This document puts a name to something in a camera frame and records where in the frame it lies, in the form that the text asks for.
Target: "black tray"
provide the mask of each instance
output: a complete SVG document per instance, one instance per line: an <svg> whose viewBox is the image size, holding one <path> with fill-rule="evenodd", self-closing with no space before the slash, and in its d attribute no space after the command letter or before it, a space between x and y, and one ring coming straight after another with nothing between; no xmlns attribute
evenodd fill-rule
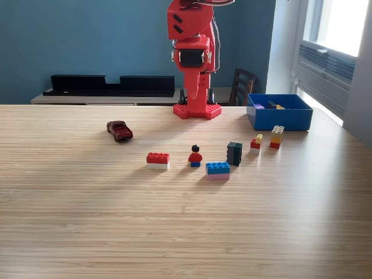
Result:
<svg viewBox="0 0 372 279"><path fill-rule="evenodd" d="M121 76L120 84L107 84L106 76L51 76L52 90L44 96L121 96L162 97L174 96L174 76Z"/></svg>

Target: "yellow lego brick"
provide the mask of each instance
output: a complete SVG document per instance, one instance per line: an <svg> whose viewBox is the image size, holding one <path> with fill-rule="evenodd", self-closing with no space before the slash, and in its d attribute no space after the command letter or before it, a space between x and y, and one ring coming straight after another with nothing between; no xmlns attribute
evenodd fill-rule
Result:
<svg viewBox="0 0 372 279"><path fill-rule="evenodd" d="M263 138L263 135L259 134L259 135L256 137L256 143L257 143L257 144L262 144L262 138Z"/></svg>
<svg viewBox="0 0 372 279"><path fill-rule="evenodd" d="M281 144L281 138L271 138L270 142L273 144Z"/></svg>
<svg viewBox="0 0 372 279"><path fill-rule="evenodd" d="M282 139L284 132L283 126L275 126L273 131L271 132L271 138L280 138Z"/></svg>

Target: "window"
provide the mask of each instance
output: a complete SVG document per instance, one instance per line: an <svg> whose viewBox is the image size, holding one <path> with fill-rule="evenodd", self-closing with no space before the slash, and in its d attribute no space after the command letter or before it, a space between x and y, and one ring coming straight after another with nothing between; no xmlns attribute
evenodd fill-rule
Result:
<svg viewBox="0 0 372 279"><path fill-rule="evenodd" d="M357 57L369 0L309 0L303 39Z"/></svg>
<svg viewBox="0 0 372 279"><path fill-rule="evenodd" d="M302 1L292 93L303 89L340 119L348 103L369 5L369 0Z"/></svg>

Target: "blue plastic bin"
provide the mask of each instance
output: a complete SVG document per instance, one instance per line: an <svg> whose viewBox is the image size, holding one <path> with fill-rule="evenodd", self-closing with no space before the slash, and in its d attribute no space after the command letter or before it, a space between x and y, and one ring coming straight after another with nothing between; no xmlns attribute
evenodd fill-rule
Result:
<svg viewBox="0 0 372 279"><path fill-rule="evenodd" d="M268 109L269 101L286 109ZM255 104L264 109L256 109ZM246 112L256 131L271 131L276 125L286 131L307 131L313 117L313 109L294 94L249 94Z"/></svg>

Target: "blue wall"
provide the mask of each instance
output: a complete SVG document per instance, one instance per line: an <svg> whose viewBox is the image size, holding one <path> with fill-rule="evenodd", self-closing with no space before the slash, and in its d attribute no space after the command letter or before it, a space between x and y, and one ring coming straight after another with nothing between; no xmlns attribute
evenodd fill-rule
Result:
<svg viewBox="0 0 372 279"><path fill-rule="evenodd" d="M276 0L239 1L237 67L258 76L259 93L266 92Z"/></svg>
<svg viewBox="0 0 372 279"><path fill-rule="evenodd" d="M0 103L30 103L52 74L182 74L170 60L171 0L1 0ZM237 5L216 8L221 70L212 85L229 87L235 68Z"/></svg>

